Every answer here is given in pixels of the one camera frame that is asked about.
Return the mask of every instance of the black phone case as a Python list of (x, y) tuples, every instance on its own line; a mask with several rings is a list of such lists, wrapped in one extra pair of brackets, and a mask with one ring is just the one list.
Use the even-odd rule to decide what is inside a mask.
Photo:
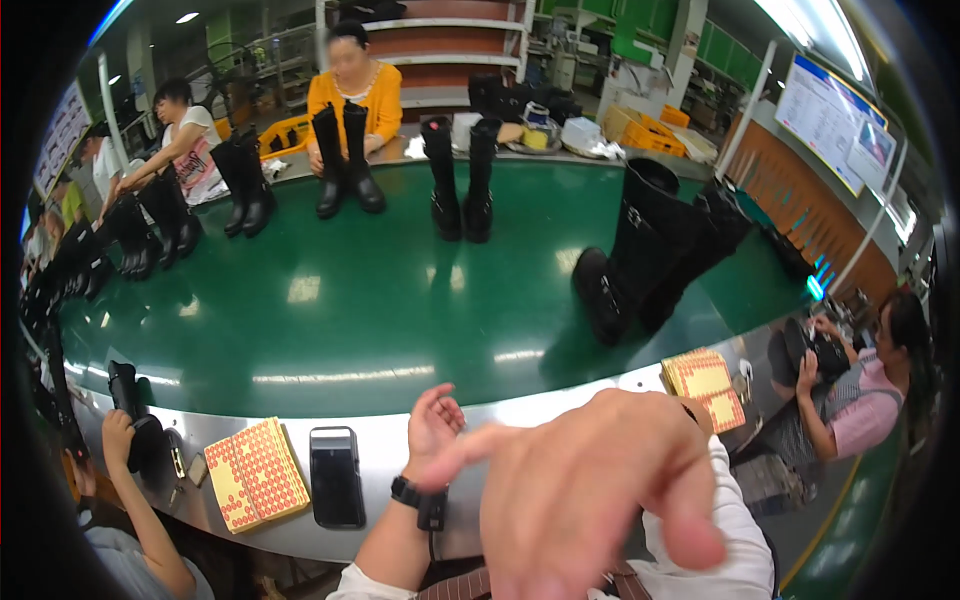
[[(357, 456), (357, 434), (354, 433), (352, 429), (345, 425), (332, 425), (329, 427), (314, 427), (310, 432), (319, 431), (319, 430), (329, 430), (329, 429), (346, 429), (350, 432), (350, 455), (353, 457), (353, 477), (356, 480), (356, 489), (357, 489), (357, 501), (360, 508), (360, 518), (357, 519), (359, 522), (356, 525), (341, 525), (339, 523), (321, 523), (317, 517), (316, 512), (316, 499), (314, 499), (314, 513), (313, 520), (316, 521), (318, 525), (324, 529), (333, 529), (333, 530), (354, 530), (354, 529), (363, 529), (367, 526), (367, 508), (364, 506), (363, 501), (363, 485), (360, 479), (360, 459)], [(313, 438), (310, 439), (310, 453), (313, 454)], [(313, 493), (313, 471), (311, 466), (310, 472), (310, 492)]]

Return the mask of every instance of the basket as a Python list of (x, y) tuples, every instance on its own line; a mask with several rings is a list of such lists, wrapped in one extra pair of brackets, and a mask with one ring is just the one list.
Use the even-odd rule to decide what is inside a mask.
[(663, 107), (663, 112), (660, 113), (660, 120), (663, 123), (669, 123), (677, 127), (687, 128), (690, 125), (690, 115), (670, 106)]
[[(306, 150), (306, 139), (310, 134), (311, 127), (313, 126), (310, 124), (309, 114), (302, 114), (301, 116), (277, 121), (271, 125), (268, 130), (260, 134), (260, 160), (268, 160), (270, 158), (279, 158), (280, 156), (304, 152)], [(297, 143), (278, 152), (271, 152), (270, 142), (279, 135), (283, 144), (286, 145), (288, 143), (287, 133), (290, 130), (297, 132)]]
[(683, 142), (678, 140), (672, 131), (645, 114), (640, 115), (639, 123), (631, 121), (627, 125), (620, 143), (672, 156), (686, 156), (686, 146)]

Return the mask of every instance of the wall display board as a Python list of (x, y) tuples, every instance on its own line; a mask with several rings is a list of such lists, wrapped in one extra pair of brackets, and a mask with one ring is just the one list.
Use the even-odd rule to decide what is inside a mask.
[[(785, 83), (775, 119), (858, 196), (863, 190), (862, 173), (867, 171), (848, 163), (854, 142), (860, 138), (865, 123), (872, 126), (868, 132), (884, 132), (884, 140), (893, 140), (886, 134), (887, 119), (840, 77), (799, 54), (793, 58)], [(886, 168), (893, 151), (889, 148)]]
[(80, 85), (74, 80), (60, 99), (40, 143), (34, 187), (44, 201), (50, 197), (60, 172), (92, 123)]

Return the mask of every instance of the sticker sheet stack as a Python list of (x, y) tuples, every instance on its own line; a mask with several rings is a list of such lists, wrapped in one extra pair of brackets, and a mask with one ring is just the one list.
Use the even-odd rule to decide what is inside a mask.
[(718, 352), (698, 348), (660, 362), (667, 392), (699, 401), (713, 417), (713, 431), (723, 433), (747, 422)]
[(283, 518), (310, 504), (276, 417), (207, 446), (204, 456), (220, 514), (231, 533)]

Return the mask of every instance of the orange top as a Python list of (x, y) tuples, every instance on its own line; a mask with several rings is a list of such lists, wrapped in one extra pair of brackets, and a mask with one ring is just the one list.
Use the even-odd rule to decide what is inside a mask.
[[(366, 133), (376, 133), (383, 137), (383, 142), (387, 143), (396, 135), (400, 129), (400, 118), (403, 116), (403, 108), (400, 107), (400, 82), (403, 76), (399, 70), (392, 64), (379, 62), (376, 75), (373, 77), (373, 83), (367, 92), (367, 97), (363, 100), (353, 101), (355, 105), (368, 109), (367, 131)], [(340, 147), (347, 148), (347, 132), (344, 130), (344, 105), (347, 101), (340, 95), (336, 83), (333, 81), (333, 74), (329, 71), (321, 73), (310, 82), (310, 91), (306, 95), (306, 108), (313, 118), (318, 112), (326, 108), (328, 103), (333, 103), (333, 109), (337, 113), (337, 125), (340, 128)], [(317, 141), (317, 135), (310, 128), (310, 134), (307, 141)]]

